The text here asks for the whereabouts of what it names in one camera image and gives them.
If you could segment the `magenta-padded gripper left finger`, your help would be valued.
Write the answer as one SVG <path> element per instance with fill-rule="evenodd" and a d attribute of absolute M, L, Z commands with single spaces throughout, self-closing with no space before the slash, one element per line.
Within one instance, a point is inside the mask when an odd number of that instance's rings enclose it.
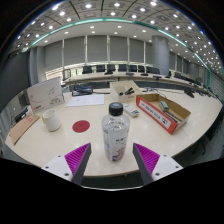
<path fill-rule="evenodd" d="M 91 144 L 87 143 L 66 155 L 55 156 L 42 169 L 80 185 L 90 155 Z"/>

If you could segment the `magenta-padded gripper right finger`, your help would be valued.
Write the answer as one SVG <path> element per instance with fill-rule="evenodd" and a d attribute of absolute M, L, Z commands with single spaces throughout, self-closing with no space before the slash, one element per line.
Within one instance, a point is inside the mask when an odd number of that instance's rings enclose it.
<path fill-rule="evenodd" d="M 170 156 L 157 154 L 137 143 L 133 144 L 133 155 L 145 185 L 182 169 Z"/>

